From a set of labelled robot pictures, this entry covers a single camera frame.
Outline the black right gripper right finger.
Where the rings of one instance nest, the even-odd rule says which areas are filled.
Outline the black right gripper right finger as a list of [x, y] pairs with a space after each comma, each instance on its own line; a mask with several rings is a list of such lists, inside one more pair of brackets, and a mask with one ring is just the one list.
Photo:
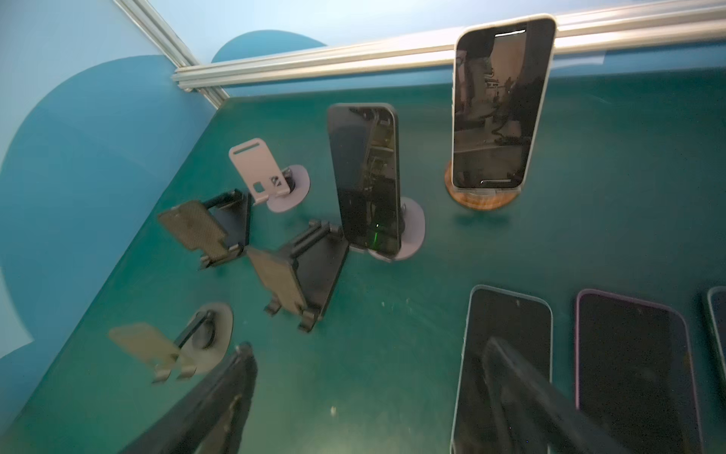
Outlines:
[[497, 439], [503, 453], [627, 453], [577, 410], [516, 349], [490, 338], [482, 353]]

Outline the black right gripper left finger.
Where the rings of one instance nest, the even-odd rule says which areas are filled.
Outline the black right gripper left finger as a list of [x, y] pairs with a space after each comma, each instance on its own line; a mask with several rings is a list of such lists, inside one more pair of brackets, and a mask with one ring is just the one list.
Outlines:
[[232, 353], [123, 453], [236, 453], [251, 410], [258, 366], [253, 347]]

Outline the grey round phone stand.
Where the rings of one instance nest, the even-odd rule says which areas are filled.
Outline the grey round phone stand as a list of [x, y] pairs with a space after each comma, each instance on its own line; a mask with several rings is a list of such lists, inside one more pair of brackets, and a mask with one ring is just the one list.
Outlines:
[[185, 380], [211, 372], [221, 363], [231, 344], [234, 312], [227, 303], [199, 308], [187, 326], [170, 339], [148, 323], [134, 323], [110, 330], [109, 338], [125, 353], [153, 372], [153, 383], [172, 376]]

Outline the purple phone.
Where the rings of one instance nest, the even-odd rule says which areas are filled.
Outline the purple phone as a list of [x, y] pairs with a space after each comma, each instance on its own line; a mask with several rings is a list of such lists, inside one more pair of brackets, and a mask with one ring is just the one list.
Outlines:
[[631, 453], [700, 453], [684, 317], [668, 306], [584, 289], [575, 321], [579, 410]]

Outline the black folding phone stand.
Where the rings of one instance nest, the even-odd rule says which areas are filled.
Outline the black folding phone stand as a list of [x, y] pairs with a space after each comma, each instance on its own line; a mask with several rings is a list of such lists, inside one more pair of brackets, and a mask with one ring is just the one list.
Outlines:
[[251, 232], [251, 194], [233, 189], [205, 202], [172, 207], [158, 221], [188, 251], [200, 251], [200, 269], [223, 265], [247, 251]]

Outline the grey round front stand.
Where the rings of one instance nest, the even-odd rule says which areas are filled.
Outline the grey round front stand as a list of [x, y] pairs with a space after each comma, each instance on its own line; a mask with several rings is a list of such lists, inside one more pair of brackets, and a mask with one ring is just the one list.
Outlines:
[[285, 213], [307, 197], [311, 180], [304, 166], [280, 168], [267, 143], [255, 138], [232, 147], [229, 158], [253, 196], [272, 213]]

